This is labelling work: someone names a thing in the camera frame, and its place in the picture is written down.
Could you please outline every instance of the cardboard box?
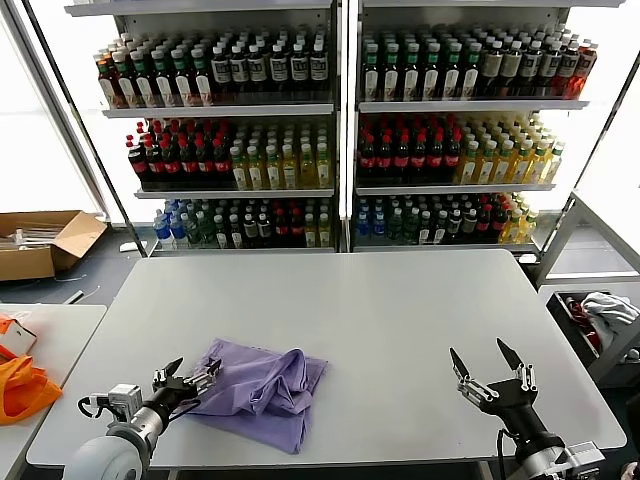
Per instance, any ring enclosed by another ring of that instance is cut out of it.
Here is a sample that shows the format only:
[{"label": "cardboard box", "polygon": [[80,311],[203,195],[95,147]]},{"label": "cardboard box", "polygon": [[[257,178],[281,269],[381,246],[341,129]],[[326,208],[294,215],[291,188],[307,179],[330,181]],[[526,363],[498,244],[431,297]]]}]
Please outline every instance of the cardboard box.
[{"label": "cardboard box", "polygon": [[50,247],[0,250],[0,281],[53,277],[81,259],[107,226],[78,210],[63,212],[1,213],[0,236],[19,226],[64,225]]}]

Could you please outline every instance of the shelf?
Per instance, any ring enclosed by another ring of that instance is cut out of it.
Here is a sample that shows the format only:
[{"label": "shelf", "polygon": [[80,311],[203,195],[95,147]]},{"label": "shelf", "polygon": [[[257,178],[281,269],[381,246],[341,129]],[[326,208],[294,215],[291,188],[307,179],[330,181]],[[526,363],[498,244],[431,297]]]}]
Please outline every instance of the shelf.
[{"label": "shelf", "polygon": [[612,7],[625,0],[363,0],[365,7]]},{"label": "shelf", "polygon": [[555,185],[527,185],[527,184],[503,184],[503,185],[424,185],[409,186],[398,185],[393,187],[356,187],[356,194],[361,197],[374,195],[437,195],[456,193],[497,193],[497,192],[546,192],[552,190]]},{"label": "shelf", "polygon": [[171,200],[174,198],[223,199],[223,198],[330,198],[333,188],[308,190],[181,190],[164,192],[145,192],[138,190],[135,196],[140,199]]},{"label": "shelf", "polygon": [[333,103],[296,105],[220,105],[217,107],[123,108],[103,110],[107,118],[263,117],[275,115],[329,115]]},{"label": "shelf", "polygon": [[431,102],[360,102],[360,113],[401,112],[516,112],[524,110],[581,110],[581,100],[434,100]]},{"label": "shelf", "polygon": [[330,8],[330,0],[120,0],[64,7],[72,17]]},{"label": "shelf", "polygon": [[534,253],[539,254],[538,247],[533,243],[522,244],[460,244],[460,245],[361,245],[353,247],[356,253],[364,252],[415,252],[417,250],[495,250],[501,248],[511,253]]}]

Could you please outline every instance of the orange bag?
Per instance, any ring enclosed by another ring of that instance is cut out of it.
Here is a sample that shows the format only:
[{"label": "orange bag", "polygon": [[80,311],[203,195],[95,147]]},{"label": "orange bag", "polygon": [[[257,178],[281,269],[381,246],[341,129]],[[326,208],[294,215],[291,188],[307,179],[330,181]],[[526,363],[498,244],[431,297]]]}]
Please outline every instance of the orange bag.
[{"label": "orange bag", "polygon": [[23,355],[0,365],[0,425],[24,420],[48,407],[62,395],[47,372]]}]

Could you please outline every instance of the robotic arm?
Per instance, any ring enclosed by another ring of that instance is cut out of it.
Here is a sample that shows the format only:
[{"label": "robotic arm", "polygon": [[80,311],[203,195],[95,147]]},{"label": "robotic arm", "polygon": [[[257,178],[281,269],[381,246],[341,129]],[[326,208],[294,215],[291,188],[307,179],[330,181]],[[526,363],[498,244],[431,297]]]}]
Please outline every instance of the robotic arm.
[{"label": "robotic arm", "polygon": [[[222,368],[209,359],[205,371],[174,377],[182,358],[153,375],[153,396],[143,402],[140,387],[118,385],[109,394],[94,394],[78,402],[80,411],[97,418],[106,409],[114,417],[106,436],[85,443],[64,469],[63,480],[139,480],[149,468],[158,437],[169,424],[200,404],[196,397],[215,384]],[[85,406],[97,408],[94,416]]]},{"label": "robotic arm", "polygon": [[516,444],[516,462],[529,479],[593,480],[598,478],[595,463],[604,460],[593,442],[566,447],[557,435],[547,431],[533,409],[538,396],[533,365],[525,365],[518,354],[499,338],[498,347],[515,378],[485,385],[472,378],[456,351],[451,348],[453,371],[458,377],[458,390],[480,411],[499,417],[507,427],[498,435],[500,473],[502,434]]}]

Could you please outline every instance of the white table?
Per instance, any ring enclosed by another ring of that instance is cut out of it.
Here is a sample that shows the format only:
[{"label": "white table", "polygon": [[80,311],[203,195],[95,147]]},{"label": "white table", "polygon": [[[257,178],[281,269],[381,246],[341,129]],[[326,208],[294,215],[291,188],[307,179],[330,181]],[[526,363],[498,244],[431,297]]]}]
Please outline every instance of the white table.
[{"label": "white table", "polygon": [[160,438],[153,467],[490,458],[500,421],[456,391],[448,349],[454,346],[478,378],[506,379],[511,371],[497,336],[535,365],[536,408],[551,431],[569,444],[625,444],[615,417],[506,251],[218,255],[136,264],[27,460],[63,465],[84,442],[105,434],[110,419],[83,417],[78,398],[120,382],[139,384],[149,395],[154,369],[183,355],[184,372],[216,337],[279,351],[300,347],[330,362],[302,453],[288,455],[187,416]]},{"label": "white table", "polygon": [[[78,357],[102,320],[106,307],[90,305],[14,305],[0,303],[0,313],[33,312],[22,323],[38,336],[29,352],[34,364],[63,386]],[[63,389],[63,397],[68,396]],[[13,478],[48,409],[9,426],[0,427],[0,479]]]}]

